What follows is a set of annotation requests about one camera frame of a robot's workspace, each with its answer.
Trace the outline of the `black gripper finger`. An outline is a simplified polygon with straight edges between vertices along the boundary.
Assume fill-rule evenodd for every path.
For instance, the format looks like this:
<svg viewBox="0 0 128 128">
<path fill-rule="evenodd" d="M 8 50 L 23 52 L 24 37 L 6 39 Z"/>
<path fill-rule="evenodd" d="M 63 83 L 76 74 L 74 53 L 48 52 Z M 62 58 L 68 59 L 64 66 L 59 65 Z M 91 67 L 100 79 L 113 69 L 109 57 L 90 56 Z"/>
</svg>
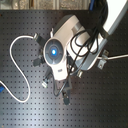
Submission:
<svg viewBox="0 0 128 128">
<path fill-rule="evenodd" d="M 69 87 L 65 87 L 62 91 L 62 97 L 63 97 L 63 102 L 64 104 L 69 104 L 70 100 L 69 100 L 69 94 L 70 94 L 70 89 Z"/>
</svg>

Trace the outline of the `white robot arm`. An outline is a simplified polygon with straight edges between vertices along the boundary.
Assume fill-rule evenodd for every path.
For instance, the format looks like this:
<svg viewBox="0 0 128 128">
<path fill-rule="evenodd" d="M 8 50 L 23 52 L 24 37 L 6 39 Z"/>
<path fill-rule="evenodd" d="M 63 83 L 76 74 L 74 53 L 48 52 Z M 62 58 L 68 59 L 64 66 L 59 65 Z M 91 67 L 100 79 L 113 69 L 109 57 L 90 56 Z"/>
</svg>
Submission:
<svg viewBox="0 0 128 128">
<path fill-rule="evenodd" d="M 92 29 L 85 28 L 76 15 L 66 15 L 59 21 L 43 48 L 56 97 L 63 94 L 68 98 L 65 86 L 69 78 L 94 65 L 127 7 L 128 0 L 105 0 Z"/>
</svg>

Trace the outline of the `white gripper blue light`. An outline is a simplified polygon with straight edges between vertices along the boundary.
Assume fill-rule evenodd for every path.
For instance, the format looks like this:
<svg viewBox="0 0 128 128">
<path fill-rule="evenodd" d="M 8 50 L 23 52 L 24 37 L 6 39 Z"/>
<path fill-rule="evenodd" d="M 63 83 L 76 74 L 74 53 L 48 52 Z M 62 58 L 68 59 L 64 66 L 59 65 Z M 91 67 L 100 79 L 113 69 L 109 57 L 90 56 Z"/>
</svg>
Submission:
<svg viewBox="0 0 128 128">
<path fill-rule="evenodd" d="M 53 75 L 50 73 L 42 81 L 44 88 L 48 87 L 50 79 L 54 76 L 55 80 L 64 80 L 67 73 L 66 49 L 57 38 L 50 38 L 44 46 L 44 59 L 51 67 Z"/>
</svg>

